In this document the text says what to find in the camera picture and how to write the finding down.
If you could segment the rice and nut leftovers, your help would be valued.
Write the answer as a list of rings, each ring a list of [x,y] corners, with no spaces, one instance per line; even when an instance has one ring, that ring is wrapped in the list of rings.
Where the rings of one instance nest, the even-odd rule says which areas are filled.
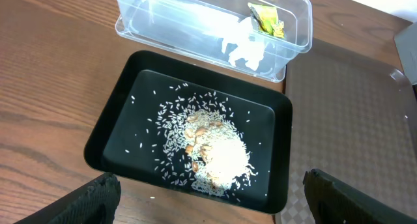
[[[268,195],[274,114],[192,83],[137,83],[118,120],[132,176],[232,203]]]

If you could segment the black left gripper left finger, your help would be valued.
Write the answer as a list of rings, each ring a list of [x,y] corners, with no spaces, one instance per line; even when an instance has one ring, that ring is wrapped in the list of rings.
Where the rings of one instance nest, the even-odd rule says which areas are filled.
[[[121,184],[106,172],[16,224],[112,224]]]

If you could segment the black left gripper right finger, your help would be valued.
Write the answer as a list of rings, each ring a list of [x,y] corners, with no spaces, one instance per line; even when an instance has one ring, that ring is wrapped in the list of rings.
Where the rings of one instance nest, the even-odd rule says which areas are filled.
[[[316,223],[416,224],[407,216],[320,169],[307,171],[304,194]]]

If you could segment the green snack wrapper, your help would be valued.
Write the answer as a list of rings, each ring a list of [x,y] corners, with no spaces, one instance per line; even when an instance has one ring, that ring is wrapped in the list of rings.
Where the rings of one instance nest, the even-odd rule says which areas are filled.
[[[285,38],[285,24],[279,19],[276,7],[248,3],[251,15],[256,19],[262,32],[276,38]]]

